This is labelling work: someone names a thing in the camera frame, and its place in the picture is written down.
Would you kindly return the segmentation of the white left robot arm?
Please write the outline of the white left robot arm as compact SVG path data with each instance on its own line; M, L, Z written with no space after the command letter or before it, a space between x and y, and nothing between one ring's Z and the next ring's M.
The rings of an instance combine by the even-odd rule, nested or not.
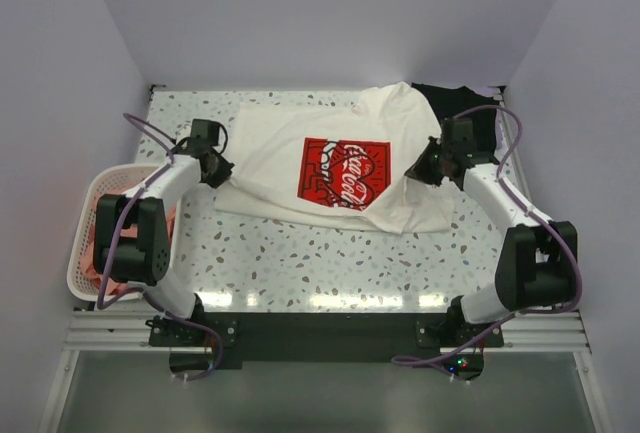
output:
M226 128L195 119L189 134L165 146L152 173L121 194L105 194L96 205L93 267L102 275L96 307L104 310L129 294L140 294L161 313L175 317L171 331L185 345L200 343L207 321L195 312L197 294L172 271L167 217L197 185L216 189L234 164L224 158Z

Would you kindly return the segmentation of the white t-shirt red print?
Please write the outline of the white t-shirt red print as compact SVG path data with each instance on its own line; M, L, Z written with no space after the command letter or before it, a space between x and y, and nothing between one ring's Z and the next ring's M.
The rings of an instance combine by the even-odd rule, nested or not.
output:
M216 209L327 228L391 234L446 231L452 189L406 177L440 126L404 82L352 106L244 103L231 131L232 176Z

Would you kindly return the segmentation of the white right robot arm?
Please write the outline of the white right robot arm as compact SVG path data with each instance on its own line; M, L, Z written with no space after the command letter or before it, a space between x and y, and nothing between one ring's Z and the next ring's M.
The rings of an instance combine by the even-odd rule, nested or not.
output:
M451 181L502 235L493 282L452 301L459 313L445 322L448 339L466 346L480 335L481 324L517 313L573 310L582 294L576 228L543 213L509 181L504 163L480 148L471 119L447 119L441 128L405 176L434 187Z

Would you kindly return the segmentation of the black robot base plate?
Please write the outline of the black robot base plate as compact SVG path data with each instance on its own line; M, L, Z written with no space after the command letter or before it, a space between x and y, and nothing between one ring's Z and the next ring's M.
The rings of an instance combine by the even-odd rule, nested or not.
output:
M470 325L445 313L213 313L192 320L156 315L146 321L149 344L170 351L174 374L199 375L209 368L239 370L247 363L387 363L396 356L439 357L449 372L477 377L485 348L504 344L500 328Z

